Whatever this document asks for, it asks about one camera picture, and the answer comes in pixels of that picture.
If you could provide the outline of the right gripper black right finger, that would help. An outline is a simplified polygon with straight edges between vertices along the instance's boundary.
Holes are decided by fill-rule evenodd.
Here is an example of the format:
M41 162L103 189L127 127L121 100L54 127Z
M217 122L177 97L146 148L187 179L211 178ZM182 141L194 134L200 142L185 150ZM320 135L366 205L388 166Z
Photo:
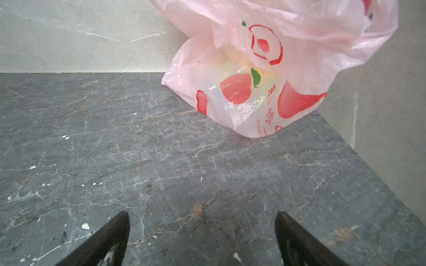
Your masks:
M286 212L276 215L275 235L285 266L348 266Z

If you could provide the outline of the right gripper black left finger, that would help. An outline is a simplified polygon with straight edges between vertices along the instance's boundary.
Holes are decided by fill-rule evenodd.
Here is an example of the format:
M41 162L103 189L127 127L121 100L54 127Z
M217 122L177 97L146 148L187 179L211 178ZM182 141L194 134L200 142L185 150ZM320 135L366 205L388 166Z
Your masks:
M130 234L130 218L119 212L58 266L121 266Z

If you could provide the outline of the pink plastic bag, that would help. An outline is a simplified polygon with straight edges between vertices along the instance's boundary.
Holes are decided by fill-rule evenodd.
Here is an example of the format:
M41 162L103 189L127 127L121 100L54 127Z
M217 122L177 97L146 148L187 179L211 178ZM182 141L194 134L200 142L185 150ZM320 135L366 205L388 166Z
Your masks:
M154 1L187 37L162 83L236 133L260 138L316 110L337 74L398 28L397 1Z

